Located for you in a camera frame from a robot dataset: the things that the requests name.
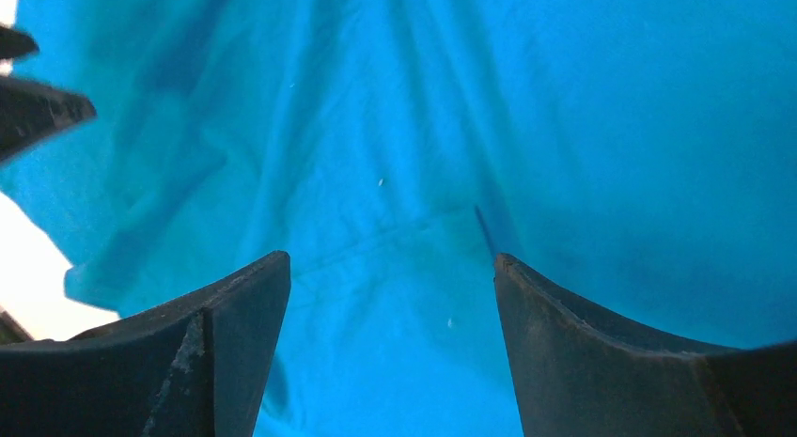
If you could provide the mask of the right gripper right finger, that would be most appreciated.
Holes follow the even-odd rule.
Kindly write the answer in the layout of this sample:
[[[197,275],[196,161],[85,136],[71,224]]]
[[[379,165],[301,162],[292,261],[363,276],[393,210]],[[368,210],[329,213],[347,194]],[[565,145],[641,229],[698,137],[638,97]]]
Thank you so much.
[[[511,255],[494,272],[525,435],[795,434],[794,342],[701,342],[625,318]]]

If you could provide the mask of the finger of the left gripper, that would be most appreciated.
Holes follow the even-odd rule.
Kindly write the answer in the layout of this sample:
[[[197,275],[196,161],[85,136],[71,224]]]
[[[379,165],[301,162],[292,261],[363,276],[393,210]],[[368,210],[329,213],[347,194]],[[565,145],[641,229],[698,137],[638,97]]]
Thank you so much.
[[[38,51],[39,46],[28,33],[1,24],[0,58],[2,61],[25,57]]]
[[[1,78],[3,162],[97,115],[90,99],[31,80]]]

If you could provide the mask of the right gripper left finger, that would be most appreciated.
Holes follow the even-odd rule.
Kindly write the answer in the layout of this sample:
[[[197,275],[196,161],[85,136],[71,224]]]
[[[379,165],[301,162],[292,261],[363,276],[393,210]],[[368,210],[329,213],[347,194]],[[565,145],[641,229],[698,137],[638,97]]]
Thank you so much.
[[[290,293],[283,251],[65,340],[1,349],[5,436],[250,436]]]

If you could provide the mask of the blue t shirt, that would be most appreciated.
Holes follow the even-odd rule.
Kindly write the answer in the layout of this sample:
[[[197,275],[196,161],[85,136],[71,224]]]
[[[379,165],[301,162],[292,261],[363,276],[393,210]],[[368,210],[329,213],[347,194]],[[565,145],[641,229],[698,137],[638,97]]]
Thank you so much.
[[[518,436],[509,253],[664,331],[796,336],[796,0],[19,0],[97,119],[12,162],[128,317],[274,251],[258,436]]]

